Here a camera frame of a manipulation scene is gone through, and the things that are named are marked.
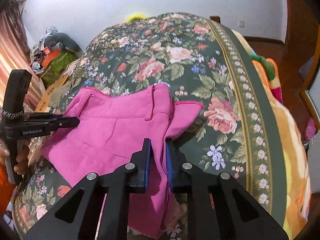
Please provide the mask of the orange sleeve forearm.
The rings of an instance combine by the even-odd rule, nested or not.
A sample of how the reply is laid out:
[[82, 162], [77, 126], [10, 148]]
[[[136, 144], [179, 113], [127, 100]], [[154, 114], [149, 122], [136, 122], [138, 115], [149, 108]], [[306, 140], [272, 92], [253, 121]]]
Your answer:
[[12, 193], [15, 187], [16, 187], [15, 184], [9, 183], [5, 166], [1, 164], [1, 168], [0, 168], [0, 215], [1, 216], [3, 216], [6, 211], [7, 205], [11, 200]]

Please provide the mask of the left hand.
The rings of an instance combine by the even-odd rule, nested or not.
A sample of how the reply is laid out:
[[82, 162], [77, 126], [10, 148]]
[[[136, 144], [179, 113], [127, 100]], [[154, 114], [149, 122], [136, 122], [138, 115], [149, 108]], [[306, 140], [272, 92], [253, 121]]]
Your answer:
[[[30, 139], [25, 140], [22, 149], [17, 154], [16, 161], [17, 165], [14, 167], [14, 171], [19, 175], [24, 175], [27, 172], [28, 169], [28, 154], [29, 154], [29, 144]], [[0, 155], [1, 155], [1, 164], [5, 165], [5, 157], [9, 156], [9, 150], [7, 149], [7, 146], [5, 143], [1, 140], [1, 149], [0, 149]]]

